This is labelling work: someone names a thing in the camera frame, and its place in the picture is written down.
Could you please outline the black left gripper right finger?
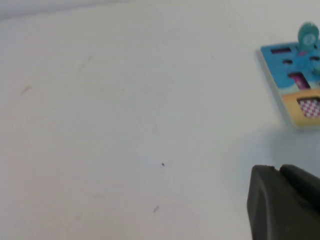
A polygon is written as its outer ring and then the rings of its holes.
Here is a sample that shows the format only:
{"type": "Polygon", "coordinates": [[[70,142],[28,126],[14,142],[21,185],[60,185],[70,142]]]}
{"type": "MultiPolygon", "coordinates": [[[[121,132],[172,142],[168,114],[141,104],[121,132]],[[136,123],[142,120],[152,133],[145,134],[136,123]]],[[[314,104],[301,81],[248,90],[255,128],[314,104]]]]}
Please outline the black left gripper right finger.
{"type": "Polygon", "coordinates": [[[284,164],[280,173],[290,185],[309,202],[320,201],[320,179],[292,164],[284,164]]]}

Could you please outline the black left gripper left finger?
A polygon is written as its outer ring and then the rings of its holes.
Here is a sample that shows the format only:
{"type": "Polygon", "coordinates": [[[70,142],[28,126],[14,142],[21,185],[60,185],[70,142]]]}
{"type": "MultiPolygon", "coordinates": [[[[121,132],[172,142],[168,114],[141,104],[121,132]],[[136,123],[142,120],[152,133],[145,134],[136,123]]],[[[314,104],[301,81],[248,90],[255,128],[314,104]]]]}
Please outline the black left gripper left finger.
{"type": "Polygon", "coordinates": [[[320,202],[303,198],[273,166],[252,167],[247,212],[254,240],[320,238],[320,202]]]}

